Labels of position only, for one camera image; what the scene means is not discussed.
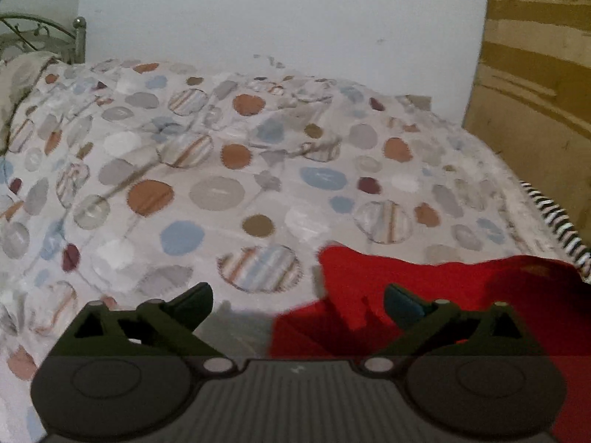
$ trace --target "polka dot bedspread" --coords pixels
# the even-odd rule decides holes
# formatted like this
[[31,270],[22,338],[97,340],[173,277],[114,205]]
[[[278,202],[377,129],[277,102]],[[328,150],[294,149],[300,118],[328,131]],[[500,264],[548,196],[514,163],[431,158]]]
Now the polka dot bedspread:
[[427,264],[563,258],[506,166],[404,97],[116,60],[50,62],[31,90],[0,160],[2,442],[43,435],[30,380],[90,300],[206,281],[199,336],[256,357],[274,315],[322,297],[331,241]]

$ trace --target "red cloth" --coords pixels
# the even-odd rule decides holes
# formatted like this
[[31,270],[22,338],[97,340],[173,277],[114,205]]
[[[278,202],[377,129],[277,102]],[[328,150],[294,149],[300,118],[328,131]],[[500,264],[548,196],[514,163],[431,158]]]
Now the red cloth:
[[327,297],[276,319],[271,357],[359,359],[384,348],[401,334],[383,310],[390,283],[426,300],[451,300],[466,310],[506,301],[567,381],[555,435],[565,443],[589,443],[591,288],[574,267],[531,256],[433,267],[345,247],[329,247],[319,260]]

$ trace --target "blue circle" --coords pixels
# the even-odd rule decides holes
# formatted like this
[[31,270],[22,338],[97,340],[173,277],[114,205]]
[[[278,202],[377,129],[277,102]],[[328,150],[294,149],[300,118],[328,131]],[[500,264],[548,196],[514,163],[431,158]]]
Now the blue circle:
[[39,252],[39,257],[45,261],[52,260],[55,254],[60,251],[65,239],[63,221],[57,220],[51,223],[43,238],[43,246]]
[[13,173],[13,164],[10,163],[10,161],[7,161],[6,158],[2,158],[0,160],[0,183],[4,183],[6,185]]
[[355,87],[342,87],[339,91],[344,94],[352,103],[361,103],[365,100],[363,93]]
[[48,269],[41,270],[37,274],[37,276],[35,277],[35,286],[36,287],[42,286],[48,279],[49,279],[49,270]]
[[184,132],[184,126],[178,123],[171,123],[161,128],[161,134],[181,134]]
[[177,221],[168,225],[160,234],[164,252],[170,256],[181,256],[199,247],[205,232],[192,221]]
[[27,411],[27,430],[32,442],[40,441],[43,436],[47,435],[33,407]]
[[168,83],[168,78],[164,75],[158,75],[146,82],[146,88],[156,90],[158,88],[165,88]]
[[320,189],[336,191],[343,189],[347,184],[347,177],[344,173],[330,168],[301,168],[300,176],[310,186]]
[[152,118],[152,120],[150,120],[150,123],[156,126],[156,128],[158,128],[159,130],[166,128],[168,125],[178,124],[169,116],[158,116],[156,118]]
[[75,95],[82,95],[85,91],[90,90],[96,85],[96,80],[92,77],[85,78],[80,82],[77,82],[74,86],[73,93]]
[[62,158],[62,159],[58,160],[57,162],[55,162],[53,164],[53,170],[54,171],[59,170],[61,167],[64,166],[65,163],[66,163],[66,159],[65,158]]
[[156,133],[152,135],[152,140],[154,140],[156,143],[165,143],[168,141],[168,137],[165,134]]
[[505,235],[503,231],[495,225],[491,220],[486,218],[479,218],[477,221],[478,226],[486,231],[486,237],[493,243],[502,244],[505,241]]
[[269,118],[256,127],[256,137],[265,143],[281,143],[285,133],[283,123],[274,118]]
[[330,206],[336,211],[336,213],[351,213],[354,205],[355,202],[352,199],[344,196],[333,196],[330,198]]

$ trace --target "gray circle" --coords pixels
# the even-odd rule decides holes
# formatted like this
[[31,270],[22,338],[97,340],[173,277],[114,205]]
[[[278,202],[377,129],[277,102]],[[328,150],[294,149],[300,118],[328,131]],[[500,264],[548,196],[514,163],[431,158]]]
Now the gray circle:
[[29,231],[22,223],[11,223],[2,235],[2,249],[11,260],[22,258],[29,248]]
[[134,171],[134,165],[120,158],[116,158],[100,169],[99,182],[105,186],[119,185],[133,175]]
[[37,171],[43,160],[43,152],[40,148],[31,148],[25,155],[25,168],[27,171]]
[[95,360],[78,368],[72,384],[88,398],[108,399],[132,392],[141,380],[141,370],[129,361]]
[[365,360],[363,366],[365,366],[367,371],[373,373],[385,373],[394,368],[394,362],[389,358],[376,356]]
[[460,246],[466,250],[480,251],[484,246],[474,232],[466,225],[452,226],[451,234]]
[[40,128],[37,130],[37,135],[41,140],[47,141],[54,131],[60,128],[60,121],[55,115],[49,114],[45,118]]
[[125,103],[136,108],[143,108],[146,110],[153,110],[160,106],[158,97],[153,93],[134,93],[125,99]]
[[124,106],[116,106],[105,110],[102,114],[104,120],[107,121],[121,121],[131,118],[134,112]]
[[371,125],[356,124],[349,130],[349,143],[362,150],[371,150],[378,143],[378,134]]
[[101,226],[109,216],[110,205],[102,196],[87,196],[76,211],[74,221],[83,230],[95,230]]
[[377,173],[382,169],[382,162],[367,155],[355,158],[355,165],[359,171],[367,173]]
[[211,373],[226,373],[234,368],[234,363],[227,358],[215,357],[205,361],[203,368]]
[[38,215],[45,206],[45,203],[47,203],[48,190],[49,180],[47,178],[41,178],[29,190],[25,204],[23,205],[24,210],[31,216]]
[[68,133],[66,137],[66,143],[71,148],[76,143],[84,140],[86,135],[90,132],[92,128],[92,116],[87,116],[84,118],[80,118],[73,129]]
[[244,188],[237,180],[213,176],[194,185],[189,198],[202,210],[224,211],[237,207],[244,195]]

